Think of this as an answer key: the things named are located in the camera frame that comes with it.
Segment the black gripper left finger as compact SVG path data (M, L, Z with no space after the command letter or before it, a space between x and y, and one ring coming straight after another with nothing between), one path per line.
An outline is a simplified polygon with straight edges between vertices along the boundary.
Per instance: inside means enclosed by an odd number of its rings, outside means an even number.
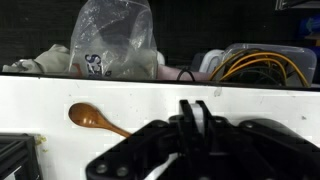
M172 154L182 154L185 124L154 120L90 161L87 180L145 180Z

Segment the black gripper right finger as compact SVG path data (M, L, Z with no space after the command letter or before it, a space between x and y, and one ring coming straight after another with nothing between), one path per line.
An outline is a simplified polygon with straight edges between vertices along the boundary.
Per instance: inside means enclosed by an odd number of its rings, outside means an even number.
M204 102L203 139L236 180L320 180L320 149L287 126L265 118L237 125Z

